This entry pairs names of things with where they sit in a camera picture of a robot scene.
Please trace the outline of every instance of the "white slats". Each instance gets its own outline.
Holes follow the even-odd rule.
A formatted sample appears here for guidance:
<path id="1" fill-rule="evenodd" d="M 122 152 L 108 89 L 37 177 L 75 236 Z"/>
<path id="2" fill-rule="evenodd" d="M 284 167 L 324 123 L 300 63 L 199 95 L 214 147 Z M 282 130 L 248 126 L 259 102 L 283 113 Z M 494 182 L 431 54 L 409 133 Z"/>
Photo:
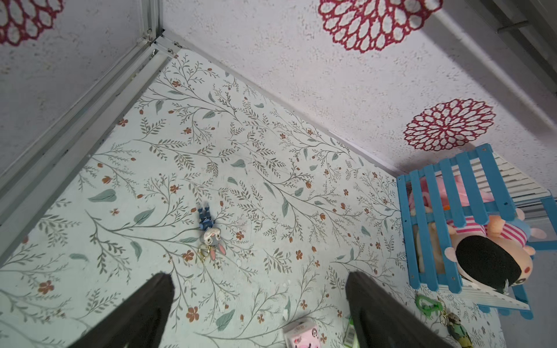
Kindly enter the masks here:
<path id="1" fill-rule="evenodd" d="M 547 189 L 543 188 L 531 177 L 518 170 L 518 168 L 516 168 L 512 163 L 506 161 L 503 157 L 494 153 L 494 158 L 497 166 L 499 167 L 499 172 L 505 181 L 505 185 L 507 186 L 507 189 L 509 190 L 509 193 L 515 203 L 523 202 L 529 199 L 547 197 L 550 195 Z M 491 192 L 491 188 L 487 182 L 480 160 L 478 158 L 473 159 L 470 161 L 470 164 L 472 165 L 472 170 L 474 171 L 478 187 L 485 192 Z M 453 175 L 460 175 L 458 165 L 453 166 Z"/>

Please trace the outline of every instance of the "blue figure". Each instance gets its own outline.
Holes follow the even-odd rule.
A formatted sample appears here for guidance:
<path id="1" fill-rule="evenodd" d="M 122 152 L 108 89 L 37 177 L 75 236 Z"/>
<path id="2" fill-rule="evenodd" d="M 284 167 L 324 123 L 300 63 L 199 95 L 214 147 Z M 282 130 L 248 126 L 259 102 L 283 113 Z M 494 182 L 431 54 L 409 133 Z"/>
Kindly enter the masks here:
<path id="1" fill-rule="evenodd" d="M 203 208 L 199 209 L 199 228 L 203 231 L 206 231 L 208 228 L 213 227 L 214 221 L 211 220 L 211 213 L 209 212 L 209 206 L 205 207 L 205 211 Z"/>

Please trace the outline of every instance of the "white textured wall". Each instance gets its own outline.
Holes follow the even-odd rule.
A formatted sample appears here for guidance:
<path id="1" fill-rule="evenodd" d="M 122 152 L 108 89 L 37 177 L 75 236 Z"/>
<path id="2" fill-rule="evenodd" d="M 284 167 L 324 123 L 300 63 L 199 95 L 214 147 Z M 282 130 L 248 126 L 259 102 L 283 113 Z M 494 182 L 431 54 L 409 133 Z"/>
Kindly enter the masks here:
<path id="1" fill-rule="evenodd" d="M 464 0 L 446 0 L 421 30 L 382 51 L 365 53 L 333 42 L 323 29 L 319 5 L 318 0 L 165 0 L 164 27 L 313 122 L 403 170 L 469 146 L 439 152 L 414 149 L 403 134 L 414 116 L 455 98 L 484 101 L 494 107 L 495 124 L 473 145 L 491 143 L 557 192 L 557 150 L 551 143 L 557 139 L 551 124 L 557 103 L 540 82 L 526 76 L 527 68 Z M 451 20 L 455 13 L 468 21 L 493 56 L 475 51 L 474 41 Z M 520 72 L 505 76 L 498 61 Z M 534 97 L 516 92 L 520 86 Z"/>
<path id="2" fill-rule="evenodd" d="M 0 173 L 133 47 L 139 5 L 65 1 L 36 41 L 0 45 Z"/>

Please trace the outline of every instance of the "keychain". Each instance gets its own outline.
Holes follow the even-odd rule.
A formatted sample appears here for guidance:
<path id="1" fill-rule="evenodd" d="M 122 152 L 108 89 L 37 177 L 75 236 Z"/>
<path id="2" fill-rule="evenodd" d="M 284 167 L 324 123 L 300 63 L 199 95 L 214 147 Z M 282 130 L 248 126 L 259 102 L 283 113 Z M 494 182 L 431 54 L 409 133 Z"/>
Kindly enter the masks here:
<path id="1" fill-rule="evenodd" d="M 427 296 L 416 293 L 416 306 L 421 313 L 428 318 L 431 318 L 432 313 L 439 312 L 439 321 L 443 326 L 447 327 L 451 337 L 453 337 L 461 347 L 473 348 L 468 331 L 466 331 L 465 327 L 462 326 L 460 318 L 454 313 L 447 312 L 445 303 L 442 299 L 437 297 L 437 300 L 438 301 L 435 301 Z M 429 302 L 431 305 L 426 305 L 422 301 Z"/>

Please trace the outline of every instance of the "pink plush toy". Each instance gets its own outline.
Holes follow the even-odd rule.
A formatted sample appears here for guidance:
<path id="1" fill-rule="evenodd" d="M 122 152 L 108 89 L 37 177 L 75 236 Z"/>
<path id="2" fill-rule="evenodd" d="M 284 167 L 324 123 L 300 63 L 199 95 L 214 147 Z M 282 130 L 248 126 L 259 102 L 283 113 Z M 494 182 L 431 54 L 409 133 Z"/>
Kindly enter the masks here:
<path id="1" fill-rule="evenodd" d="M 441 202 L 443 203 L 444 207 L 449 206 L 449 198 L 447 196 L 447 190 L 445 189 L 445 183 L 443 182 L 442 178 L 436 177 L 437 179 L 437 186 L 439 187 L 439 194 L 441 196 Z M 466 188 L 464 188 L 464 184 L 462 183 L 462 177 L 460 175 L 457 175 L 455 177 L 455 182 L 456 182 L 456 188 L 458 190 L 458 196 L 460 197 L 460 202 L 462 204 L 463 207 L 469 206 L 470 202 L 468 201 L 468 195 L 466 194 Z M 427 187 L 427 181 L 426 178 L 422 178 L 419 181 L 420 186 L 422 187 L 422 198 L 423 198 L 423 202 L 425 204 L 426 207 L 431 207 L 431 198 L 429 197 L 429 189 Z M 482 195 L 482 199 L 483 202 L 493 202 L 495 200 L 495 198 L 493 197 L 493 195 L 491 193 L 488 192 L 484 192 L 482 190 L 480 190 L 480 193 Z M 411 192 L 410 196 L 408 196 L 408 203 L 410 206 L 410 210 L 414 209 L 416 207 L 416 204 L 414 202 L 414 193 Z"/>

